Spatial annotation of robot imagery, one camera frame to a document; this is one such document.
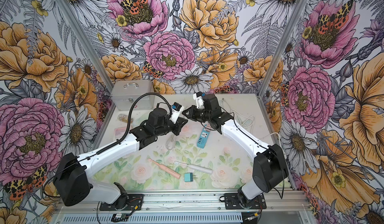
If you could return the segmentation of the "teal power strip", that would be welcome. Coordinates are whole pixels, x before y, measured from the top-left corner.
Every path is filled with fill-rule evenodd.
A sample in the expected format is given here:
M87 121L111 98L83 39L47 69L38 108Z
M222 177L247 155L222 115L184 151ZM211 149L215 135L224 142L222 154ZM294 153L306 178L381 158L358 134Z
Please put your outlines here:
M210 135L210 130L203 128L201 135L197 141L197 147L198 148L200 148L200 149L205 148L207 141L208 141L208 138L209 138L209 135Z

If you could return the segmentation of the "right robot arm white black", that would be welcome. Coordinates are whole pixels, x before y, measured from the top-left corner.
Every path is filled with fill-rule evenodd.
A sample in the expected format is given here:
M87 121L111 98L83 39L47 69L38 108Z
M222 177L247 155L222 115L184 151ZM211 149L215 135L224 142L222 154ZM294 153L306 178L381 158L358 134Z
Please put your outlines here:
M248 208L257 196L268 193L289 175L282 148L268 146L254 137L235 120L235 115L225 111L214 94L194 93L196 101L183 115L189 120L209 123L213 130L234 141L254 160L252 179L238 189L238 202Z

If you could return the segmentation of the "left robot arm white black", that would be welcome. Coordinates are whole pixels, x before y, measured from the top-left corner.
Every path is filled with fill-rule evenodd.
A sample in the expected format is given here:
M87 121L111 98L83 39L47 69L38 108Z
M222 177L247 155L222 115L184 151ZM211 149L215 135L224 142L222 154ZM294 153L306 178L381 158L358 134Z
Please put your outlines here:
M64 205L71 207L87 200L106 203L116 210L126 208L129 197L121 184L96 183L92 177L114 161L156 142L160 136L179 135L188 122L180 116L185 108L177 102L166 105L167 109L154 108L146 121L134 129L127 127L120 139L107 146L78 156L63 156L52 181Z

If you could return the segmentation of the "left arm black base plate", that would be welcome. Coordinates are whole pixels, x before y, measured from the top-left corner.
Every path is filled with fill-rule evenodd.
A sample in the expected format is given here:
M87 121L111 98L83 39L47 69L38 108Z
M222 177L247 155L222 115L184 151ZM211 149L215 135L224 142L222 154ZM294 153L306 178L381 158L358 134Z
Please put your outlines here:
M100 211L140 211L144 195L121 195L113 204L101 203Z

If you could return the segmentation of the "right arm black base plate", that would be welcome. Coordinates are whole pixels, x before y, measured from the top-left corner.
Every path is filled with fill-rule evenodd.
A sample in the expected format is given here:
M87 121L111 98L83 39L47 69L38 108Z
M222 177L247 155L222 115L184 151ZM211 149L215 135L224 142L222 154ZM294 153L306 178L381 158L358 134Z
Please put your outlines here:
M263 194L253 199L247 199L240 193L225 193L224 202L226 210L264 210L267 208L266 200Z

